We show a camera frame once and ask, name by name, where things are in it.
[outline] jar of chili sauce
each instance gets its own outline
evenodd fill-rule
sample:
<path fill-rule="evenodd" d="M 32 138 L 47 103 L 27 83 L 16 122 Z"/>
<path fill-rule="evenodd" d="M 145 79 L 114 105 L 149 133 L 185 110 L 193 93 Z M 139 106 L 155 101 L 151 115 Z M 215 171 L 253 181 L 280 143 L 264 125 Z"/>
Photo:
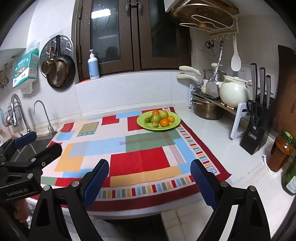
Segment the jar of chili sauce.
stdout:
<path fill-rule="evenodd" d="M 274 141 L 267 165 L 273 172 L 277 172 L 286 163 L 293 152 L 293 144 L 296 142 L 294 137 L 287 131 L 281 130 Z"/>

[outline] bottle label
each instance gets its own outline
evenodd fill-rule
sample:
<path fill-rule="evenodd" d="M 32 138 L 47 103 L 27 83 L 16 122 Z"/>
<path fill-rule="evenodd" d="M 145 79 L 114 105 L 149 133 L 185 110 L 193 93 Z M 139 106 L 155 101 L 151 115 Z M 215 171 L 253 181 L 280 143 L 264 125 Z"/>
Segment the bottle label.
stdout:
<path fill-rule="evenodd" d="M 293 176 L 286 187 L 291 193 L 296 194 L 296 176 Z"/>
<path fill-rule="evenodd" d="M 89 62 L 89 76 L 96 77 L 99 76 L 99 66 L 97 61 Z"/>

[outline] green glass bottle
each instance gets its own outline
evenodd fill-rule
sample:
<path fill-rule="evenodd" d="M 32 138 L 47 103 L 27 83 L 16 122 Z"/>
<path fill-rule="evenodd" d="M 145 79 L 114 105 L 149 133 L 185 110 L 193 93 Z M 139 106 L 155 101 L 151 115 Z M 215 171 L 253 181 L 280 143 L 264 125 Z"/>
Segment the green glass bottle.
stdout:
<path fill-rule="evenodd" d="M 296 160 L 293 158 L 292 163 L 282 177 L 281 185 L 286 193 L 293 196 L 296 194 Z"/>

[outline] faucet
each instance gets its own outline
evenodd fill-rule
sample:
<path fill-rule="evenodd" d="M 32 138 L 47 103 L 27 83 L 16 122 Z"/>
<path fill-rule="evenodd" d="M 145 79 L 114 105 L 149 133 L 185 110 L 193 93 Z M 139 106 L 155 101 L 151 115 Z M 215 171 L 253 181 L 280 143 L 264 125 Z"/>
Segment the faucet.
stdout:
<path fill-rule="evenodd" d="M 16 127 L 16 126 L 19 125 L 19 121 L 18 121 L 18 119 L 17 119 L 17 115 L 16 115 L 16 112 L 15 112 L 15 100 L 17 100 L 17 102 L 18 102 L 18 107 L 19 107 L 19 109 L 20 109 L 20 114 L 21 114 L 21 116 L 22 116 L 22 118 L 23 118 L 23 120 L 24 120 L 24 123 L 25 123 L 25 125 L 26 125 L 27 133 L 30 133 L 30 132 L 31 132 L 31 128 L 30 128 L 30 126 L 28 125 L 27 119 L 26 119 L 25 114 L 24 114 L 24 111 L 23 111 L 23 109 L 22 109 L 22 103 L 20 102 L 20 98 L 18 97 L 17 94 L 13 94 L 13 95 L 11 96 L 11 103 L 10 103 L 10 105 L 11 105 L 11 109 L 12 109 L 12 121 L 13 121 L 13 126 Z"/>
<path fill-rule="evenodd" d="M 52 136 L 55 136 L 56 132 L 55 132 L 54 128 L 52 127 L 50 121 L 49 121 L 49 118 L 48 118 L 48 115 L 47 115 L 47 112 L 46 112 L 45 106 L 44 106 L 44 104 L 43 104 L 43 102 L 42 102 L 41 100 L 36 100 L 36 101 L 35 101 L 35 103 L 34 103 L 34 107 L 33 107 L 33 114 L 35 115 L 35 105 L 36 105 L 37 102 L 40 102 L 40 103 L 43 105 L 43 109 L 44 109 L 44 112 L 45 112 L 45 115 L 46 115 L 47 121 L 48 121 L 48 123 L 49 123 L 49 127 L 47 127 L 47 128 L 48 128 L 48 130 L 49 130 L 49 133 L 50 133 Z"/>

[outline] knife block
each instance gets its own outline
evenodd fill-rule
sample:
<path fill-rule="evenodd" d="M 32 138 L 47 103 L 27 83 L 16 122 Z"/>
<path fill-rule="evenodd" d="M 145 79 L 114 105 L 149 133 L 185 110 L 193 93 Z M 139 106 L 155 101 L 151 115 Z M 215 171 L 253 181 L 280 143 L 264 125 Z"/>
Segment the knife block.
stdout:
<path fill-rule="evenodd" d="M 260 102 L 259 99 L 260 95 L 257 96 L 256 101 Z M 253 114 L 250 115 L 249 124 L 240 146 L 251 155 L 263 147 L 267 141 L 275 114 L 275 101 L 276 100 L 274 98 L 270 97 L 269 108 L 266 108 L 266 95 L 264 95 L 263 104 L 261 105 L 263 113 L 259 122 L 258 131 L 253 129 Z"/>

